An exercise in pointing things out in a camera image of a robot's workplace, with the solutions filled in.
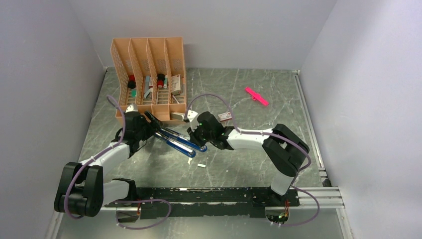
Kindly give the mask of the blue stapler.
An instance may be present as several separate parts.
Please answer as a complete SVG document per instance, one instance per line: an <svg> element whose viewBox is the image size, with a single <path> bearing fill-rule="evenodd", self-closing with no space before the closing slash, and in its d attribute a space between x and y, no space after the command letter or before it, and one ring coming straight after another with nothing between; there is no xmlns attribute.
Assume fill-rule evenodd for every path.
<svg viewBox="0 0 422 239"><path fill-rule="evenodd" d="M176 141L172 137L166 136L161 132L155 132L155 136L158 139L166 142L167 145L171 146L172 148L174 148L175 150L179 151L180 153L186 155L189 158L194 158L196 156L196 152L193 149L191 149L191 148L185 146L184 144Z"/></svg>
<svg viewBox="0 0 422 239"><path fill-rule="evenodd" d="M193 142L190 142L190 139L186 135L176 132L172 129L162 127L161 129L159 129L159 131L167 137L172 138L178 144L185 147L186 149L183 149L181 152L185 153L188 156L194 157L194 154L196 153L195 150L198 150L200 152L206 152L208 149L206 145L198 146Z"/></svg>

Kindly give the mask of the red white staple box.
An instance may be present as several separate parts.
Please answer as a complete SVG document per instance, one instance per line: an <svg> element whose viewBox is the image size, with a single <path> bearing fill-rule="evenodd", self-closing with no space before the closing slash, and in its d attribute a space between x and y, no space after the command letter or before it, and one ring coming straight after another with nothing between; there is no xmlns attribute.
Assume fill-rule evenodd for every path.
<svg viewBox="0 0 422 239"><path fill-rule="evenodd" d="M233 119L231 112L218 114L218 118L220 122L225 122Z"/></svg>

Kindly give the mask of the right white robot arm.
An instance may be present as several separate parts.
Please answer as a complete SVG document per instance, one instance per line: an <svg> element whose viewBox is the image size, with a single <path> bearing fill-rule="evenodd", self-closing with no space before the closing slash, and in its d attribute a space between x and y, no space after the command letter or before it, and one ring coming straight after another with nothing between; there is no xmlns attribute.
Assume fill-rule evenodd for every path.
<svg viewBox="0 0 422 239"><path fill-rule="evenodd" d="M278 173L270 184L269 201L281 206L288 198L287 191L309 154L308 145L284 124L265 130L235 129L223 126L210 112L201 114L189 110L186 120L190 142L197 146L212 144L220 150L254 149L266 153Z"/></svg>

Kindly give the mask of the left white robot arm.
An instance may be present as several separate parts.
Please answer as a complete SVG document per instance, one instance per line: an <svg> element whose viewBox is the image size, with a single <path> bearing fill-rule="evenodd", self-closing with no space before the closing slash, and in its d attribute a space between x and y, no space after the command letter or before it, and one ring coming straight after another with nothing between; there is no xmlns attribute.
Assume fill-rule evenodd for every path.
<svg viewBox="0 0 422 239"><path fill-rule="evenodd" d="M161 122L149 111L124 114L120 128L108 147L81 162L69 162L62 171L54 201L54 210L72 218L94 217L102 206L119 201L125 207L136 204L139 196L135 182L115 178L105 183L104 177L122 162L132 157L161 127Z"/></svg>

